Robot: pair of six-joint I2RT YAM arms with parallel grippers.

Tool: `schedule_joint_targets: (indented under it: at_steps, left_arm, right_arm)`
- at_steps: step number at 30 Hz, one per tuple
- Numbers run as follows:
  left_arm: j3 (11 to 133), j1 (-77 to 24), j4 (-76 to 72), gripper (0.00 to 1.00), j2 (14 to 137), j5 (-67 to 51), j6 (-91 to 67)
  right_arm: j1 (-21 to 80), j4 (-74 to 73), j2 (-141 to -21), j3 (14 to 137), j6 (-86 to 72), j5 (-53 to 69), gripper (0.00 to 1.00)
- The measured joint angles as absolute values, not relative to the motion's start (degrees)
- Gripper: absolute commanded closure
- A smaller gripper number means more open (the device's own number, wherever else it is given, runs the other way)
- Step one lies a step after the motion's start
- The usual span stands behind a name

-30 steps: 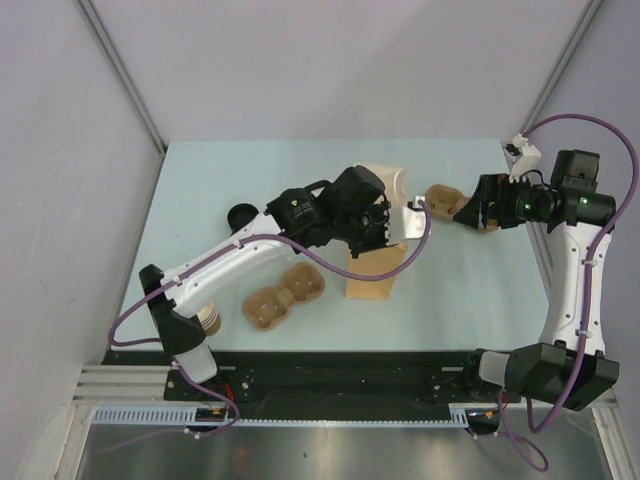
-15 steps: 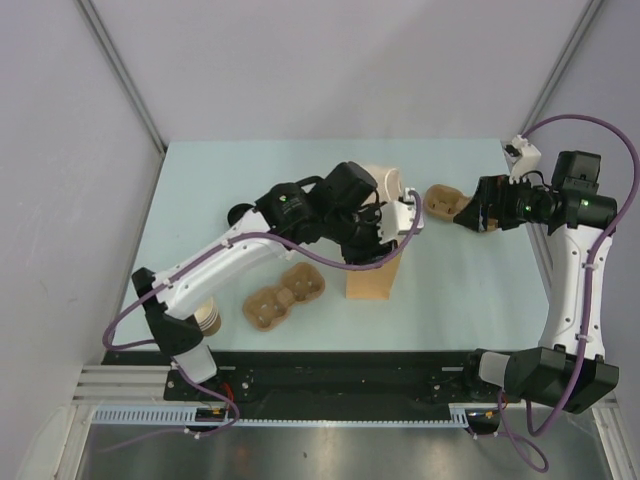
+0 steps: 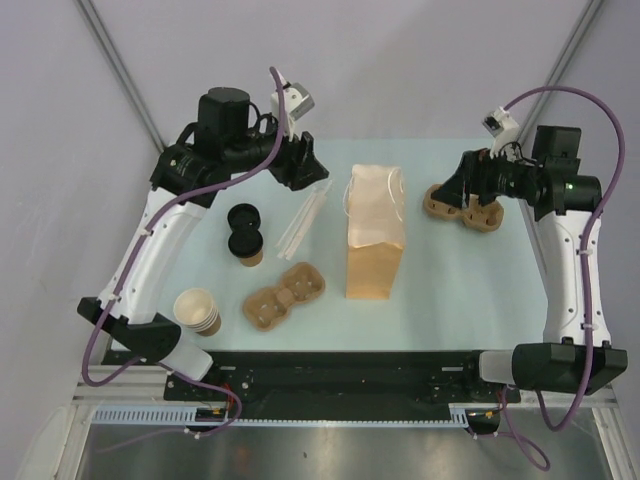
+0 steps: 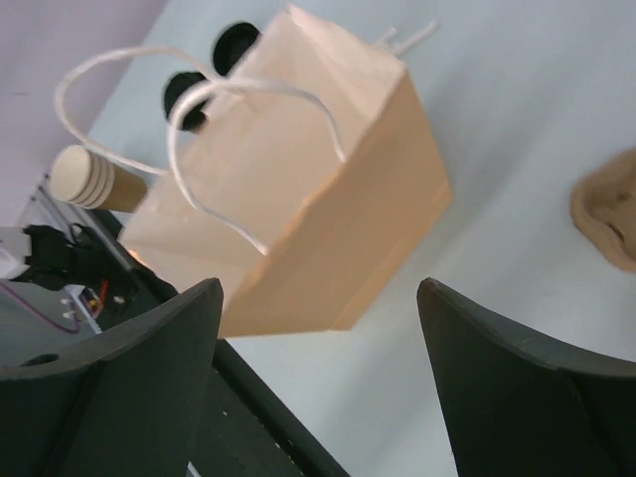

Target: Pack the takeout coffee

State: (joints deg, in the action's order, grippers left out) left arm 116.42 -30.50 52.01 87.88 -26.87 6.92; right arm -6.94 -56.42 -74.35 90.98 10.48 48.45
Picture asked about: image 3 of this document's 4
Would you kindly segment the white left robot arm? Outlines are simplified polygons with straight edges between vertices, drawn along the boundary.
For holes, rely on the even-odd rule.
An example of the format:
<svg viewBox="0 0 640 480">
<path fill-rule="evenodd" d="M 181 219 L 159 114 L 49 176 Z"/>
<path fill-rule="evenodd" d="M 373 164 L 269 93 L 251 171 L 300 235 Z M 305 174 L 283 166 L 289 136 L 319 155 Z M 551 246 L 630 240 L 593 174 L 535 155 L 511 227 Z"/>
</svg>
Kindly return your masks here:
<svg viewBox="0 0 640 480">
<path fill-rule="evenodd" d="M 214 397 L 220 374 L 212 357 L 158 311 L 166 278 L 217 193 L 243 177 L 268 170 L 291 191 L 328 177 L 314 154 L 314 138 L 295 123 L 314 106 L 299 83 L 285 82 L 271 96 L 271 113 L 240 89 L 215 87 L 200 97 L 198 115 L 159 156 L 138 230 L 108 285 L 80 300 L 77 312 L 108 333 L 136 360 L 162 364 L 186 376 L 197 398 Z"/>
</svg>

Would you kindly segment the brown paper takeout bag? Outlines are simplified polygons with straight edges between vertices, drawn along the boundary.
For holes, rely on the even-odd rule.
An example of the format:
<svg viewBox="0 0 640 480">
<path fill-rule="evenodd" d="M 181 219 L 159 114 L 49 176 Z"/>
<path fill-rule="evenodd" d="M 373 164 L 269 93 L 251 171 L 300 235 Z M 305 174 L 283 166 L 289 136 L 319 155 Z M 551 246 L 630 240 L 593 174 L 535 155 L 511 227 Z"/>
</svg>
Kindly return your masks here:
<svg viewBox="0 0 640 480">
<path fill-rule="evenodd" d="M 354 165 L 343 203 L 348 218 L 346 297 L 387 300 L 406 247 L 402 170 Z"/>
</svg>

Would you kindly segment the stack of brown paper cups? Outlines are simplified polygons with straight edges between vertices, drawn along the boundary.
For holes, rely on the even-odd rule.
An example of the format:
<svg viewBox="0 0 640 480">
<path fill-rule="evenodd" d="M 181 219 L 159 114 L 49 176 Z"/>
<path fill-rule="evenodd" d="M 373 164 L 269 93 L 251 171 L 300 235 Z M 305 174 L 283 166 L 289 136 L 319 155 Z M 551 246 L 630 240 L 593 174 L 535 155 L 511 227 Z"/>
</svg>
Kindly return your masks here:
<svg viewBox="0 0 640 480">
<path fill-rule="evenodd" d="M 203 337 L 215 335 L 222 324 L 213 295 L 203 288 L 182 292 L 174 302 L 173 314 L 180 325 Z"/>
</svg>

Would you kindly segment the black plastic cup lid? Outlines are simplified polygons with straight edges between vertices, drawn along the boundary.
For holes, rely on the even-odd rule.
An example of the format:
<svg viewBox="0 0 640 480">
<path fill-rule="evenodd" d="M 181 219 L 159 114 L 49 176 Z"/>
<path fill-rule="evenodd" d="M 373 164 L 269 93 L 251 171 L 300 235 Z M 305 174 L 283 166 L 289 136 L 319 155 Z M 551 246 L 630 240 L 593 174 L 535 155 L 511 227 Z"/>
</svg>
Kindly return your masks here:
<svg viewBox="0 0 640 480">
<path fill-rule="evenodd" d="M 231 233 L 228 239 L 230 252 L 239 259 L 251 258 L 261 252 L 263 237 L 257 229 L 239 229 Z"/>
</svg>

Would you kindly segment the single brown paper cup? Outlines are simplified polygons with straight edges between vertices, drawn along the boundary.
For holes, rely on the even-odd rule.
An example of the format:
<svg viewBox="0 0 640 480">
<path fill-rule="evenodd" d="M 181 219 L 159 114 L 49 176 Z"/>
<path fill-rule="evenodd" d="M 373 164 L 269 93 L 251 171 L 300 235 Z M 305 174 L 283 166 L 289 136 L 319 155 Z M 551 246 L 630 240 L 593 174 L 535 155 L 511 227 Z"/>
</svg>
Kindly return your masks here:
<svg viewBox="0 0 640 480">
<path fill-rule="evenodd" d="M 263 259 L 263 251 L 259 250 L 256 254 L 250 257 L 240 257 L 239 261 L 245 267 L 255 267 L 262 262 Z"/>
</svg>

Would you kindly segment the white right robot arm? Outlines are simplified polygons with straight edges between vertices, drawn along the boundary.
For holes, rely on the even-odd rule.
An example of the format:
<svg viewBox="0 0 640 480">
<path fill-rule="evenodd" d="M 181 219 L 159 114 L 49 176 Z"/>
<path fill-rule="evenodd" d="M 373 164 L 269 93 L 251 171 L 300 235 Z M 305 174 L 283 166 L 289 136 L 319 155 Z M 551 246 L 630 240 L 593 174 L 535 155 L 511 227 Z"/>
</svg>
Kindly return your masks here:
<svg viewBox="0 0 640 480">
<path fill-rule="evenodd" d="M 463 373 L 461 388 L 484 401 L 498 384 L 531 391 L 590 395 L 624 373 L 628 354 L 611 345 L 599 293 L 597 247 L 600 181 L 579 174 L 581 131 L 540 126 L 532 156 L 466 151 L 455 173 L 425 194 L 424 210 L 492 232 L 502 222 L 498 197 L 525 201 L 534 212 L 548 306 L 543 339 L 511 350 L 486 350 Z"/>
</svg>

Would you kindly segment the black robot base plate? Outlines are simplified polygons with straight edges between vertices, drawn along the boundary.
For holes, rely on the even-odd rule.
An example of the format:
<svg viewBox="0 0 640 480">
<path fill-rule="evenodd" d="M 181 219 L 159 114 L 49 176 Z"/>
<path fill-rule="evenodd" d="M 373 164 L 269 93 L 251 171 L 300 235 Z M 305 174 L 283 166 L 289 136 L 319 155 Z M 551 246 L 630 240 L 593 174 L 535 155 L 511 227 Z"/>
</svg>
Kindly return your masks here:
<svg viewBox="0 0 640 480">
<path fill-rule="evenodd" d="M 206 383 L 228 387 L 244 420 L 445 420 L 451 404 L 494 405 L 476 351 L 212 352 Z"/>
</svg>

